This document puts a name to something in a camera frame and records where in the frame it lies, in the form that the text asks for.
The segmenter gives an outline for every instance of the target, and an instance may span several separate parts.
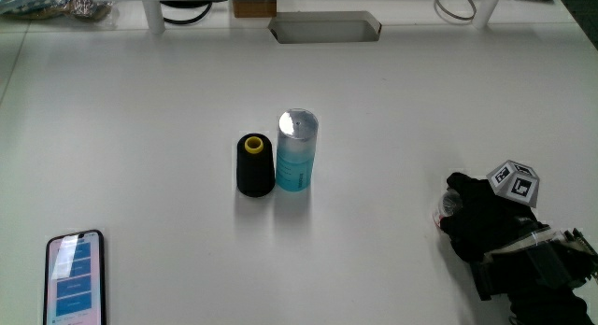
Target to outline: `blue liquid bottle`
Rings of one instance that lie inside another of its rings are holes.
[[[278,122],[277,184],[301,191],[311,184],[318,120],[304,109],[290,109]]]

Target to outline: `cardboard box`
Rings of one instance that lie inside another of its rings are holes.
[[[233,1],[235,18],[271,18],[277,16],[277,1]]]

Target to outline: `clear plastic bag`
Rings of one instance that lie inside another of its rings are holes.
[[[112,2],[93,0],[12,0],[11,2],[4,5],[0,1],[4,17],[42,20],[65,15],[85,22],[103,20],[110,14],[113,5]]]
[[[438,201],[438,208],[433,213],[436,226],[440,227],[440,220],[450,217],[463,208],[461,196],[454,189],[448,189]]]

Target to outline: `spool of thread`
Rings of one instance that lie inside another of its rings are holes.
[[[246,134],[236,144],[236,186],[247,196],[265,196],[275,184],[272,143],[263,134]]]
[[[311,184],[318,119],[304,109],[287,110],[278,121],[277,184],[301,191]]]

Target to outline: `black thread spool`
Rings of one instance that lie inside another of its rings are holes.
[[[258,198],[268,194],[274,183],[272,143],[263,134],[246,134],[236,144],[236,186]]]

